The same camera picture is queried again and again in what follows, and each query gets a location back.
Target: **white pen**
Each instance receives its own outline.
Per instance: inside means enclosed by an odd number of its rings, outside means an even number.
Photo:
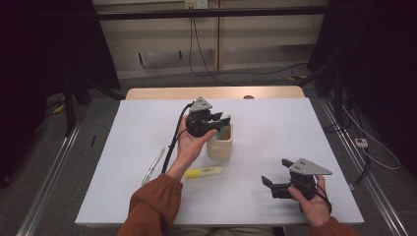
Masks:
[[[153,173],[153,170],[155,170],[155,167],[157,166],[157,163],[160,161],[160,158],[163,156],[163,153],[165,152],[165,148],[163,148],[159,154],[156,156],[156,159],[153,161],[153,164],[150,166],[150,169],[147,172],[147,175],[145,175],[144,180],[142,181],[142,186],[144,186],[150,179],[150,176]]]

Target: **person's left hand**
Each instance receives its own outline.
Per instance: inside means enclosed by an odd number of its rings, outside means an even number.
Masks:
[[[182,178],[185,171],[200,155],[203,145],[217,134],[217,130],[213,129],[208,131],[204,136],[196,138],[187,132],[186,120],[187,116],[184,116],[178,129],[177,158],[166,172],[167,175],[178,180]]]
[[[326,180],[322,175],[316,175],[318,192],[326,195]],[[303,194],[295,187],[289,187],[288,192],[295,201],[300,203],[303,209],[304,216],[313,227],[320,226],[330,220],[329,205],[318,195],[315,195],[311,200],[307,200]]]

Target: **power outlet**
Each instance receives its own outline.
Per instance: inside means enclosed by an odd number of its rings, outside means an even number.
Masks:
[[[185,9],[197,9],[196,0],[185,0]]]
[[[365,139],[355,139],[355,145],[358,148],[367,148],[368,142]]]
[[[196,9],[208,9],[208,0],[196,0]]]

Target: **white table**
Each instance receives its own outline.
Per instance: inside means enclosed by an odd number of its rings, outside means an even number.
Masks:
[[[76,223],[120,225],[131,195],[140,187],[159,150],[170,144],[183,107],[190,99],[121,102]],[[211,112],[232,115],[234,143],[225,163],[209,159],[205,148],[192,167],[221,164],[223,174],[183,179],[182,205],[174,222],[186,226],[290,225],[306,220],[292,200],[273,199],[261,176],[287,183],[281,159],[309,159],[332,171],[329,200],[340,222],[363,217],[347,186],[308,98],[209,99]],[[152,179],[160,173],[160,161]]]

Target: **orange sleeve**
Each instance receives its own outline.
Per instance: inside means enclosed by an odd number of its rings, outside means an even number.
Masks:
[[[334,217],[331,217],[330,220],[318,227],[311,227],[309,229],[310,236],[358,236],[360,234],[356,233],[351,227],[339,223]]]
[[[137,190],[118,235],[163,235],[172,226],[181,204],[183,185],[166,174]]]

